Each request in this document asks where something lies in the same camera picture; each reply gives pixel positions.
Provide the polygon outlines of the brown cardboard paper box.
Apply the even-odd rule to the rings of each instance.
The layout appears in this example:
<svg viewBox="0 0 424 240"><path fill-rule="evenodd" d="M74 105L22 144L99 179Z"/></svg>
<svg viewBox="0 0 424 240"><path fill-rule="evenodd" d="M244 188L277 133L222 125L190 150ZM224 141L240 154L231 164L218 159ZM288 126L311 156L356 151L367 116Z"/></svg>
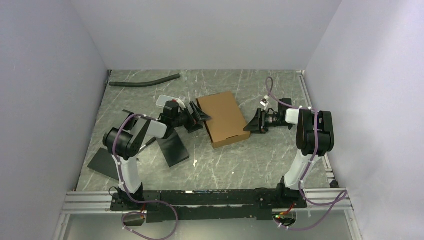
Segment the brown cardboard paper box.
<svg viewBox="0 0 424 240"><path fill-rule="evenodd" d="M247 140L250 131L242 111L231 91L202 96L196 99L197 106L208 116L205 127L214 149Z"/></svg>

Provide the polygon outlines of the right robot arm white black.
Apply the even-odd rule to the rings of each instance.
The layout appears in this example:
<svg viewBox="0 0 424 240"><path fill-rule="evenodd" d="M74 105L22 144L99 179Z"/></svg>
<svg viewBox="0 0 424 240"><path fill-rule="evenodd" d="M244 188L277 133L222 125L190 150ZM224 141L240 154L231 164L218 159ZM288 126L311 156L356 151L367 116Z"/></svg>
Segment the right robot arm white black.
<svg viewBox="0 0 424 240"><path fill-rule="evenodd" d="M295 199L301 197L300 189L304 186L311 169L326 153L333 150L335 135L333 117L330 111L313 111L303 107L296 109L291 106L290 98L281 98L278 110L258 108L255 116L244 127L245 132L266 134L270 127L293 126L296 129L297 153L289 171L277 185L276 203L289 207Z"/></svg>

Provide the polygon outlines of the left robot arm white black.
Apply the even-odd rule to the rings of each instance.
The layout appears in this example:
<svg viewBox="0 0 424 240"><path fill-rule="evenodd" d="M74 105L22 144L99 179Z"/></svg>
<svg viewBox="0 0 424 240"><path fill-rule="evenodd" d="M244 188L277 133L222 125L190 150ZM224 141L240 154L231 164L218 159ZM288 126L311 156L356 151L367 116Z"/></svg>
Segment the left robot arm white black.
<svg viewBox="0 0 424 240"><path fill-rule="evenodd" d="M194 102L188 107L179 100L168 100L158 118L123 110L117 124L103 136L103 145L112 155L118 175L118 195L131 210L139 209L144 201L143 183L138 172L137 157L147 148L145 137L158 142L169 167L189 158L176 128L188 133L203 128L211 117Z"/></svg>

